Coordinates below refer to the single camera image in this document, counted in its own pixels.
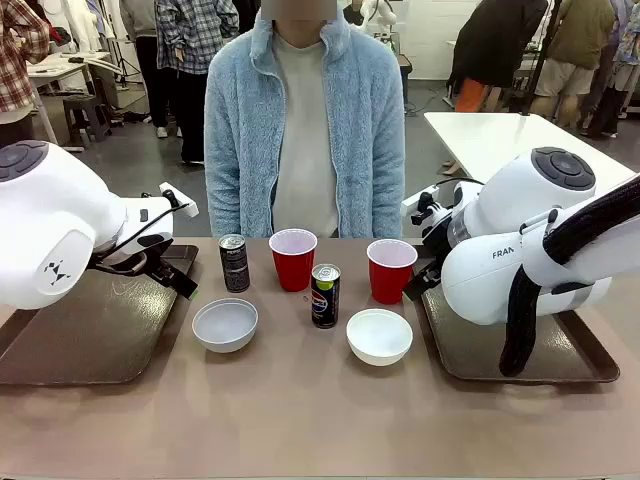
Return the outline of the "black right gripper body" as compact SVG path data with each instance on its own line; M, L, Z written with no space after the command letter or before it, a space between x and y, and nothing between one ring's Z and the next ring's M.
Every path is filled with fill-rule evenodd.
M448 239L448 225L436 225L422 230L422 244L418 246L418 260L422 271L439 274L442 264L452 250Z

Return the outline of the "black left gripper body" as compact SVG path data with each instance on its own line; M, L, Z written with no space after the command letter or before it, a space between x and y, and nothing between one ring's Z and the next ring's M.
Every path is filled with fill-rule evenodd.
M150 278L165 278L171 276L171 265L162 256L170 246L170 243L159 243L131 255L115 252L104 256L94 253L91 256L91 268L125 277L146 275Z

